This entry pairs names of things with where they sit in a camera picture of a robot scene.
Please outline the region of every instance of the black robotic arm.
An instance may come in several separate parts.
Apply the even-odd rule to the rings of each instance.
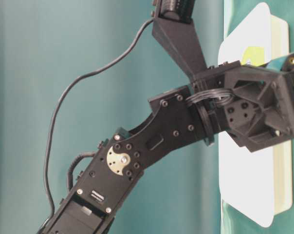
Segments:
[[[153,35],[190,83],[149,100],[138,127],[118,129],[47,223],[43,234],[107,233],[144,173],[169,152],[227,131],[251,152],[294,138],[294,54],[262,67],[207,68],[191,19],[194,0],[157,0]]]

